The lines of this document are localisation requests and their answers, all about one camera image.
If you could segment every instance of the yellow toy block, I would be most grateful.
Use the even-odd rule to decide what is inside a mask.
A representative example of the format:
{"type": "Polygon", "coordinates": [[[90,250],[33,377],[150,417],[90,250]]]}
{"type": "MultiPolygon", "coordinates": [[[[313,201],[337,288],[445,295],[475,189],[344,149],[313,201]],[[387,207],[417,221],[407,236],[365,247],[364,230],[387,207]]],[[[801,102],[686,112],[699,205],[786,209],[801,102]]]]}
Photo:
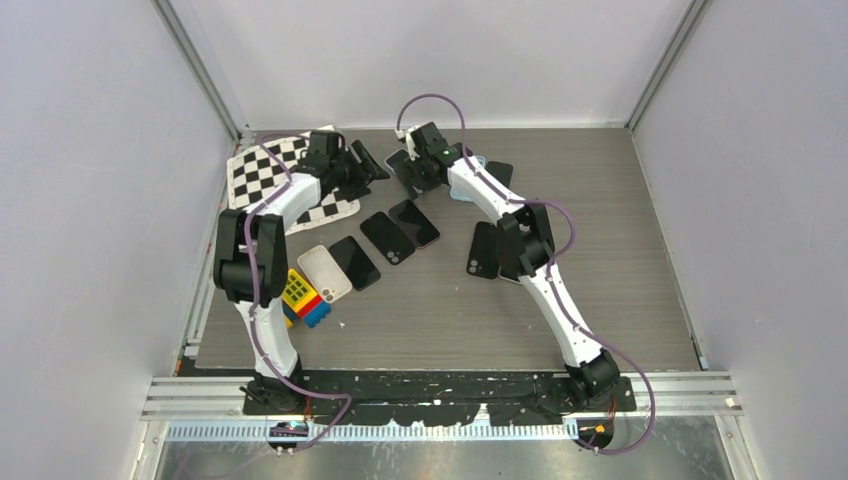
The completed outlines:
{"type": "Polygon", "coordinates": [[[286,288],[283,290],[283,301],[295,313],[298,313],[318,296],[318,292],[295,269],[289,269],[288,277],[286,288]]]}

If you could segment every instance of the black smartphone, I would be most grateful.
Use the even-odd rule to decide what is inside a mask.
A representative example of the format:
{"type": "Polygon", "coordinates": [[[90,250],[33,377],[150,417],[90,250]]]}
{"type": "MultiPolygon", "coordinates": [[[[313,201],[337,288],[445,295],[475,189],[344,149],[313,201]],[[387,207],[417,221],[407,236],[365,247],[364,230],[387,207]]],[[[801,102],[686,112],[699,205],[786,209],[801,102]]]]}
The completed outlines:
{"type": "Polygon", "coordinates": [[[509,187],[509,182],[512,181],[512,165],[503,162],[489,162],[486,164],[486,171],[495,177],[495,180],[501,182],[504,187],[509,187]]]}
{"type": "Polygon", "coordinates": [[[404,200],[390,208],[389,217],[412,240],[416,248],[424,248],[439,239],[439,231],[412,200],[404,200]]]}
{"type": "Polygon", "coordinates": [[[465,271],[469,275],[493,280],[498,276],[498,255],[496,251],[498,229],[489,222],[477,222],[474,238],[465,271]]]}
{"type": "Polygon", "coordinates": [[[368,217],[359,224],[359,229],[392,265],[399,265],[415,253],[412,241],[406,238],[403,230],[383,212],[368,217]]]}
{"type": "Polygon", "coordinates": [[[357,292],[365,290],[380,279],[380,271],[355,238],[347,236],[331,245],[328,250],[357,292]]]}

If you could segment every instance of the white wall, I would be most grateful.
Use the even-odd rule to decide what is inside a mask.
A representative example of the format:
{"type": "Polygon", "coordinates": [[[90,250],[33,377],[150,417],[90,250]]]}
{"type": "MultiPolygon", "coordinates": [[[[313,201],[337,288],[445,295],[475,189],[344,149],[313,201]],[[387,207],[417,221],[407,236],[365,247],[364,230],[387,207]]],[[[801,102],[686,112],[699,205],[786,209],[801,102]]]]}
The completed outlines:
{"type": "Polygon", "coordinates": [[[240,124],[623,125],[689,0],[174,0],[240,124]],[[410,121],[456,124],[450,107],[410,121]]]}
{"type": "Polygon", "coordinates": [[[231,146],[150,2],[2,2],[0,45],[0,476],[126,478],[231,146]]]}
{"type": "Polygon", "coordinates": [[[845,478],[848,4],[713,2],[636,140],[773,478],[845,478]]]}

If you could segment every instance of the black and white checkerboard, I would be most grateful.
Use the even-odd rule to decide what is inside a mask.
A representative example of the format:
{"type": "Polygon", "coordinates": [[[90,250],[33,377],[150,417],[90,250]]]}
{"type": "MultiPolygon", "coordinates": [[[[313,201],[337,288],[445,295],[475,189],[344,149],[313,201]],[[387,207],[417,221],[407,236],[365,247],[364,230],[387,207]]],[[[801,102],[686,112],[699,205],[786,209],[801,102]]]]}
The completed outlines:
{"type": "MultiPolygon", "coordinates": [[[[297,165],[306,153],[308,141],[297,137],[286,137],[266,142],[272,153],[280,157],[287,167],[297,165]]],[[[270,195],[286,180],[283,168],[258,146],[251,147],[227,160],[227,194],[230,208],[245,208],[270,195]]],[[[309,230],[336,220],[349,217],[359,211],[359,200],[338,200],[335,190],[324,197],[321,204],[308,210],[286,232],[286,235],[309,230]]]]}

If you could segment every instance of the wooden table surface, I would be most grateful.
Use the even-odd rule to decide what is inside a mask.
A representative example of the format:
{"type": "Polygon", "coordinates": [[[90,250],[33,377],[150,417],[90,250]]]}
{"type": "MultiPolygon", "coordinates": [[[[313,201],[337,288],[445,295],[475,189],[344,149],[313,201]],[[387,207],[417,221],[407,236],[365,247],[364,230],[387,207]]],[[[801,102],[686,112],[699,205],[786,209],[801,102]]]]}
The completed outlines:
{"type": "MultiPolygon", "coordinates": [[[[382,162],[400,145],[389,130],[344,132],[382,162]]],[[[444,131],[449,141],[458,131],[444,131]]],[[[515,167],[510,188],[558,201],[577,223],[574,248],[560,271],[589,327],[648,370],[697,370],[656,215],[630,135],[623,129],[470,130],[468,145],[489,161],[515,167]]],[[[520,285],[465,273],[474,225],[486,220],[471,203],[440,187],[416,204],[441,238],[390,265],[359,224],[404,200],[396,178],[375,182],[352,217],[287,237],[288,261],[353,235],[382,273],[362,292],[332,305],[316,328],[289,330],[306,368],[561,370],[557,343],[520,285]]],[[[549,211],[561,246],[568,227],[549,211]]],[[[622,370],[631,367],[619,362],[622,370]]],[[[197,357],[199,367],[251,367],[241,317],[216,291],[197,357]]]]}

